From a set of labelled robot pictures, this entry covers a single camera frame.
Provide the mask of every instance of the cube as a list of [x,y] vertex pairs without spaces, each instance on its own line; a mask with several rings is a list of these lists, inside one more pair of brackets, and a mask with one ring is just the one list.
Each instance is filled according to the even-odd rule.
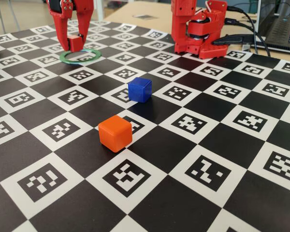
[[118,152],[132,142],[132,125],[115,115],[98,125],[100,142],[113,152]]
[[128,83],[129,99],[136,102],[146,102],[151,96],[152,81],[136,77]]

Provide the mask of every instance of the orange cube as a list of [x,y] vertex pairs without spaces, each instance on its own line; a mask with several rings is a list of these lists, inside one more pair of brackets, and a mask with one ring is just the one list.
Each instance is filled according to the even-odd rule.
[[118,152],[132,142],[132,125],[115,115],[98,125],[100,142],[113,152]]

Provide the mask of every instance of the floor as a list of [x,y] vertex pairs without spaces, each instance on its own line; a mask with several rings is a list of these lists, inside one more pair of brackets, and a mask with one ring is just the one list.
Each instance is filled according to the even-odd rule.
[[[48,12],[47,5],[41,2],[27,1],[12,1],[13,9],[21,30],[26,30],[34,27],[53,24],[53,18]],[[17,31],[14,18],[6,0],[0,0],[0,9],[3,16],[3,22],[6,33]],[[105,8],[105,17],[113,13],[114,10]],[[92,19],[97,19],[97,13],[94,11]],[[76,14],[73,14],[72,19],[76,19]],[[0,34],[4,34],[0,21]]]

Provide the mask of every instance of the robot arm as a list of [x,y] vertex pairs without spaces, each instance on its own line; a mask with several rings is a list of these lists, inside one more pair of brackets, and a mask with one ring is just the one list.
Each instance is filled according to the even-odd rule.
[[[72,52],[82,50],[94,10],[93,0],[47,0],[47,4],[63,49]],[[74,10],[77,12],[79,34],[67,36],[68,19]]]

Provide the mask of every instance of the cable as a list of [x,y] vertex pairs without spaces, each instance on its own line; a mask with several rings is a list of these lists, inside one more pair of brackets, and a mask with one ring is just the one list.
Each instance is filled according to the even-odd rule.
[[227,8],[228,11],[235,11],[235,12],[239,12],[244,14],[250,21],[251,25],[252,25],[252,29],[253,29],[253,38],[254,38],[254,44],[255,44],[255,52],[256,54],[258,54],[258,48],[257,48],[257,40],[256,40],[256,29],[255,29],[255,25],[253,24],[251,18],[249,17],[249,15],[247,15],[247,13],[245,11],[243,11],[241,8],[235,7],[235,6],[228,6]]

